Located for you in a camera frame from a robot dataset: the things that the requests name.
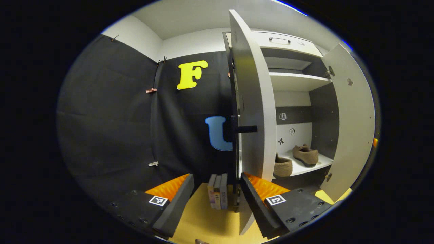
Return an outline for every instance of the door hinge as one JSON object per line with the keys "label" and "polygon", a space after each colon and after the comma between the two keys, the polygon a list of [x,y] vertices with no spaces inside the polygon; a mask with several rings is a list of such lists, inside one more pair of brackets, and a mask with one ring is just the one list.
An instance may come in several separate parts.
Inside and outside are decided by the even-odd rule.
{"label": "door hinge", "polygon": [[329,66],[329,69],[328,69],[327,72],[324,74],[324,78],[331,79],[330,75],[335,76],[335,72],[333,71],[333,69],[332,69],[331,66]]}
{"label": "door hinge", "polygon": [[325,176],[325,180],[328,182],[331,177],[332,177],[332,174],[330,173],[330,174],[328,174],[328,175]]}

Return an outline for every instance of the yellow letter f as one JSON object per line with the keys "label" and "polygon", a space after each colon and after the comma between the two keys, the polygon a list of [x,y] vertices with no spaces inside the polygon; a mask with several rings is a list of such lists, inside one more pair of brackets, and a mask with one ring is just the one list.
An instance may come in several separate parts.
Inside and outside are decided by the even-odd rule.
{"label": "yellow letter f", "polygon": [[205,60],[192,62],[192,63],[183,63],[178,66],[181,69],[181,81],[176,86],[178,90],[188,89],[196,87],[197,83],[193,81],[193,76],[196,79],[200,79],[202,77],[202,68],[207,68],[208,63]]}

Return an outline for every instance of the book spine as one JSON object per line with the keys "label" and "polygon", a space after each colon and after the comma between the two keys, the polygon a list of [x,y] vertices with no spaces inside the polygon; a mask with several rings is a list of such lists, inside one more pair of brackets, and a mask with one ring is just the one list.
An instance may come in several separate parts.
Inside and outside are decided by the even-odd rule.
{"label": "book spine", "polygon": [[215,197],[215,209],[220,210],[220,192],[218,190],[214,190],[214,197]]}
{"label": "book spine", "polygon": [[227,174],[222,175],[220,185],[221,209],[227,209]]}
{"label": "book spine", "polygon": [[208,186],[208,197],[210,199],[211,208],[216,208],[215,196],[214,196],[214,186]]}

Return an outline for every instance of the open cabinet door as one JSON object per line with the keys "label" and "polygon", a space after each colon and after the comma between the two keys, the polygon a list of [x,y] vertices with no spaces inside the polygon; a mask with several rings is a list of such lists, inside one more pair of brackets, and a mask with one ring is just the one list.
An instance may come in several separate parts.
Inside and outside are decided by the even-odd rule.
{"label": "open cabinet door", "polygon": [[[235,10],[229,10],[232,56],[237,84],[238,126],[257,126],[257,132],[239,134],[239,172],[271,181],[276,153],[276,107],[265,58],[252,33]],[[241,198],[240,234],[253,223],[249,205]]]}
{"label": "open cabinet door", "polygon": [[326,53],[322,61],[335,74],[331,78],[339,107],[339,136],[330,177],[321,189],[337,201],[357,179],[371,151],[374,102],[362,70],[341,44]]}

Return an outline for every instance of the white shelf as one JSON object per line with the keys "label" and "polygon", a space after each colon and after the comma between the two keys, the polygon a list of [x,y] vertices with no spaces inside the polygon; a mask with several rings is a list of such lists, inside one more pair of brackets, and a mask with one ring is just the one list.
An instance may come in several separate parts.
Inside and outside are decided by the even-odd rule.
{"label": "white shelf", "polygon": [[328,158],[322,154],[319,154],[318,155],[318,163],[312,168],[307,168],[306,166],[304,166],[304,164],[300,160],[294,158],[292,150],[290,150],[286,153],[279,153],[279,157],[289,158],[292,160],[293,173],[291,174],[291,176],[308,173],[308,172],[311,172],[311,171],[314,171],[314,170],[317,170],[320,168],[327,167],[333,163],[332,159],[330,159],[330,158]]}
{"label": "white shelf", "polygon": [[327,78],[294,73],[270,72],[273,91],[310,92],[332,82]]}

